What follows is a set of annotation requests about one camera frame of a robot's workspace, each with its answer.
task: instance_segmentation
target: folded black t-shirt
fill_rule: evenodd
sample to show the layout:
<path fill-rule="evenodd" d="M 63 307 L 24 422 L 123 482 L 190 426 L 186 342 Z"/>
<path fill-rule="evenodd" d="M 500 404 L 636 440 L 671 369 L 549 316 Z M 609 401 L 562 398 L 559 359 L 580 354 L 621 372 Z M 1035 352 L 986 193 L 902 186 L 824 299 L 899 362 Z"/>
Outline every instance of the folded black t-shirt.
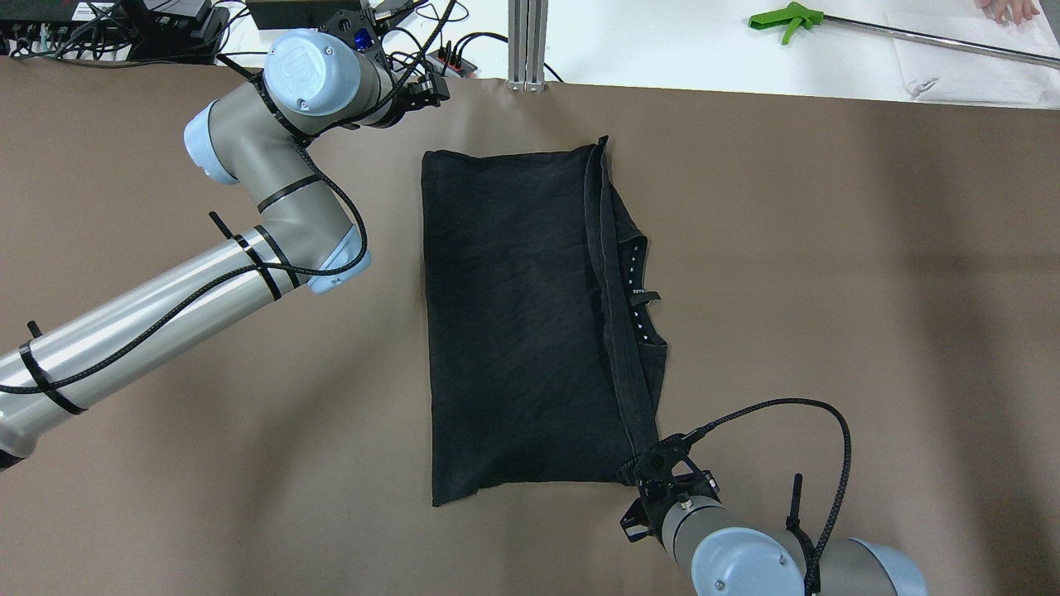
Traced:
<path fill-rule="evenodd" d="M 620 481 L 658 440 L 667 346 L 605 147 L 424 156 L 435 506 L 505 483 Z"/>

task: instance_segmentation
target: brown paper backdrop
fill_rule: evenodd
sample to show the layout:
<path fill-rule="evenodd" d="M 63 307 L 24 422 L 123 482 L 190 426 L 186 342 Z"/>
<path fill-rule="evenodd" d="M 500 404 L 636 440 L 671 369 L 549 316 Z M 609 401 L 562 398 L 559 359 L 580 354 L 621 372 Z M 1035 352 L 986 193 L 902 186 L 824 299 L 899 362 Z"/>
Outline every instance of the brown paper backdrop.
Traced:
<path fill-rule="evenodd" d="M 255 223 L 183 154 L 222 68 L 0 64 L 0 346 Z M 601 485 L 430 507 L 419 193 L 424 151 L 612 136 L 651 236 L 671 345 L 664 434 L 781 396 L 848 417 L 835 537 L 908 553 L 934 594 L 1060 592 L 1060 112 L 456 82 L 390 130 L 313 153 L 375 261 L 299 291 L 47 435 L 0 477 L 5 596 L 692 594 Z M 726 425 L 695 458 L 756 524 L 807 477 L 815 533 L 841 459 L 816 410 Z"/>

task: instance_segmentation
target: light blue joint cap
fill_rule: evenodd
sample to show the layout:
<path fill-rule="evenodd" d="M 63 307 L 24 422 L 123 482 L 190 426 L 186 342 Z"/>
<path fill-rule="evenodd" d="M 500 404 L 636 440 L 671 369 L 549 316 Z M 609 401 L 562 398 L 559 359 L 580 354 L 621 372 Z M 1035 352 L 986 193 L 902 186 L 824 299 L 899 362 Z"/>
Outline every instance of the light blue joint cap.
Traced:
<path fill-rule="evenodd" d="M 887 572 L 887 577 L 890 578 L 890 583 L 895 586 L 895 593 L 898 596 L 928 596 L 928 582 L 924 581 L 924 576 L 917 568 L 913 559 L 906 557 L 901 550 L 882 544 L 872 544 L 858 538 L 850 540 L 867 548 L 876 557 L 876 560 L 880 561 L 880 565 L 883 571 Z"/>
<path fill-rule="evenodd" d="M 357 256 L 357 252 L 360 252 L 360 232 L 357 231 L 357 226 L 353 226 L 350 228 L 350 231 L 346 232 L 346 236 L 342 238 L 342 241 L 339 242 L 338 246 L 335 247 L 335 250 L 332 251 L 331 257 L 324 261 L 323 265 L 320 265 L 317 268 L 335 269 L 341 267 L 350 261 L 353 261 L 353 258 Z M 323 294 L 324 292 L 335 288 L 346 280 L 367 269 L 368 265 L 371 264 L 372 253 L 365 251 L 365 258 L 349 270 L 334 276 L 311 277 L 310 281 L 306 282 L 306 285 L 308 285 L 310 290 L 312 290 L 315 294 Z"/>
<path fill-rule="evenodd" d="M 711 532 L 692 555 L 696 594 L 803 596 L 802 574 L 788 550 L 768 536 L 731 527 Z"/>
<path fill-rule="evenodd" d="M 223 185 L 237 185 L 238 180 L 225 170 L 217 159 L 217 154 L 213 151 L 213 141 L 210 140 L 210 110 L 216 100 L 198 112 L 191 122 L 184 126 L 184 148 L 191 156 L 195 165 L 198 165 L 214 180 Z"/>
<path fill-rule="evenodd" d="M 272 43 L 265 57 L 265 84 L 277 102 L 306 116 L 329 116 L 353 100 L 360 63 L 337 37 L 296 29 Z"/>

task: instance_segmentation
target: metal pole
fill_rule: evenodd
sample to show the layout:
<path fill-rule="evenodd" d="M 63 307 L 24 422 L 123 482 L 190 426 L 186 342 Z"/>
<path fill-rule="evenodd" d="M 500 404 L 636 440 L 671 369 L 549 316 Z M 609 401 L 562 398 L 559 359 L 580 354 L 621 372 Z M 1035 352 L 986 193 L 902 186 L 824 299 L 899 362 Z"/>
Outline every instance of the metal pole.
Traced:
<path fill-rule="evenodd" d="M 248 230 L 244 238 L 264 261 L 280 262 L 266 238 L 257 229 Z M 85 370 L 122 348 L 206 282 L 251 264 L 246 251 L 234 241 L 225 242 L 95 311 L 33 339 L 30 344 L 33 356 L 52 380 Z M 294 290 L 284 274 L 272 275 L 272 280 L 283 294 Z M 241 275 L 205 295 L 125 357 L 59 391 L 74 406 L 88 409 L 271 301 L 269 288 L 261 275 L 255 271 Z M 0 354 L 0 384 L 16 387 L 37 385 L 17 350 Z M 73 413 L 43 393 L 0 391 L 0 456 L 6 454 L 8 458 L 16 459 L 29 457 L 40 435 L 71 418 Z"/>
<path fill-rule="evenodd" d="M 545 31 L 548 0 L 509 0 L 508 87 L 545 90 Z"/>
<path fill-rule="evenodd" d="M 876 24 L 870 22 L 855 21 L 852 19 L 845 19 L 843 17 L 833 17 L 830 15 L 825 15 L 825 20 L 828 22 L 842 24 L 844 27 L 856 29 L 860 31 L 868 31 L 870 33 L 886 35 L 888 37 L 894 37 L 895 39 L 915 41 L 917 43 L 925 43 L 928 46 L 936 46 L 938 48 L 949 48 L 951 50 L 960 50 L 961 52 L 969 52 L 972 54 L 994 56 L 997 58 L 1005 58 L 1009 60 L 1015 60 L 1019 63 L 1026 63 L 1037 66 L 1046 66 L 1049 68 L 1060 69 L 1060 58 L 1054 58 L 1050 56 L 1030 54 L 1027 52 L 1021 52 L 1019 50 L 1007 50 L 1005 48 L 997 48 L 994 46 L 987 46 L 984 43 L 975 43 L 973 41 L 962 41 L 960 39 L 953 39 L 950 37 L 942 37 L 939 35 L 931 35 L 928 33 L 918 33 L 916 31 L 906 31 L 904 29 L 885 27 L 882 24 Z"/>

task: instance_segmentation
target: black zip tie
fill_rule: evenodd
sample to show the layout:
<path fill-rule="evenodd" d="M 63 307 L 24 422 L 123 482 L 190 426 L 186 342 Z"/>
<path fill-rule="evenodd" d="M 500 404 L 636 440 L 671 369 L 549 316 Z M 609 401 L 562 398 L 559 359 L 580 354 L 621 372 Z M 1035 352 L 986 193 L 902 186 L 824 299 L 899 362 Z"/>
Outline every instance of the black zip tie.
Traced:
<path fill-rule="evenodd" d="M 265 197 L 265 200 L 259 203 L 258 212 L 264 213 L 266 209 L 271 207 L 273 203 L 280 200 L 281 198 L 289 194 L 294 194 L 295 191 L 302 190 L 303 188 L 312 185 L 313 182 L 320 182 L 320 181 L 322 181 L 320 179 L 320 176 L 317 176 L 316 174 L 310 174 L 308 176 L 302 178 L 301 180 L 295 180 L 294 182 L 287 185 L 286 187 L 283 187 L 282 189 Z"/>
<path fill-rule="evenodd" d="M 262 234 L 262 238 L 265 239 L 265 244 L 268 244 L 268 247 L 272 249 L 272 253 L 276 255 L 276 258 L 280 260 L 280 263 L 285 267 L 290 267 L 292 266 L 290 260 L 287 259 L 287 256 L 284 255 L 283 249 L 280 248 L 280 245 L 276 243 L 276 240 L 272 238 L 272 234 L 268 233 L 268 230 L 265 229 L 265 226 L 254 226 L 254 230 L 257 230 L 258 233 Z M 298 281 L 298 275 L 295 274 L 295 271 L 290 270 L 289 268 L 284 268 L 284 270 L 287 271 L 287 277 L 290 279 L 292 287 L 298 287 L 299 285 L 302 284 L 302 282 Z"/>
<path fill-rule="evenodd" d="M 798 546 L 802 550 L 802 560 L 806 561 L 807 573 L 810 569 L 810 561 L 813 560 L 813 542 L 810 541 L 810 537 L 807 536 L 806 531 L 799 526 L 800 522 L 798 519 L 799 506 L 802 502 L 802 474 L 795 474 L 795 480 L 792 484 L 792 508 L 791 512 L 788 513 L 788 519 L 784 520 L 784 529 L 790 531 L 792 536 L 798 540 Z M 816 594 L 820 592 L 820 574 L 816 574 L 812 578 L 810 583 L 810 592 Z"/>
<path fill-rule="evenodd" d="M 272 279 L 272 274 L 270 274 L 266 267 L 262 266 L 265 262 L 262 261 L 261 256 L 258 255 L 254 247 L 250 246 L 247 239 L 243 238 L 241 234 L 234 234 L 232 240 L 234 240 L 236 244 L 243 248 L 243 251 L 247 253 L 247 257 L 250 258 L 254 265 L 258 265 L 258 275 L 262 276 L 262 279 L 265 280 L 265 285 L 268 286 L 269 293 L 272 294 L 272 301 L 275 302 L 280 298 L 283 298 L 283 293 L 280 292 L 280 287 L 276 284 L 276 280 Z"/>
<path fill-rule="evenodd" d="M 258 91 L 258 95 L 261 97 L 262 102 L 265 103 L 265 107 L 268 108 L 272 118 L 275 118 L 276 121 L 287 130 L 296 143 L 303 147 L 307 147 L 313 141 L 317 140 L 317 136 L 319 136 L 319 134 L 306 135 L 305 133 L 302 133 L 298 126 L 295 126 L 289 120 L 287 120 L 287 117 L 280 111 L 280 108 L 276 107 L 276 102 L 272 101 L 272 98 L 268 94 L 268 89 L 265 88 L 265 80 L 263 78 L 261 72 L 254 74 L 235 64 L 235 60 L 224 54 L 217 54 L 217 59 L 228 68 L 234 70 L 240 76 L 246 78 L 248 83 L 253 85 L 254 90 Z"/>
<path fill-rule="evenodd" d="M 33 350 L 30 349 L 29 341 L 19 346 L 18 355 L 22 357 L 22 364 L 25 365 L 25 370 L 30 371 L 30 376 L 33 378 L 33 381 L 37 384 L 37 387 L 43 395 L 48 396 L 48 399 L 52 400 L 52 402 L 54 402 L 55 405 L 61 407 L 63 409 L 67 410 L 68 413 L 74 416 L 88 411 L 86 408 L 83 408 L 80 405 L 66 399 L 66 397 L 63 393 L 58 392 L 57 389 L 52 387 L 51 381 L 48 380 L 48 374 L 43 371 L 42 368 L 40 368 L 40 365 L 37 363 L 37 358 L 33 357 Z"/>
<path fill-rule="evenodd" d="M 228 226 L 225 225 L 225 222 L 220 218 L 220 215 L 218 215 L 216 211 L 211 211 L 209 215 L 210 220 L 213 222 L 213 225 L 217 226 L 217 229 L 220 230 L 222 235 L 225 236 L 225 240 L 232 240 L 232 230 L 228 229 Z"/>

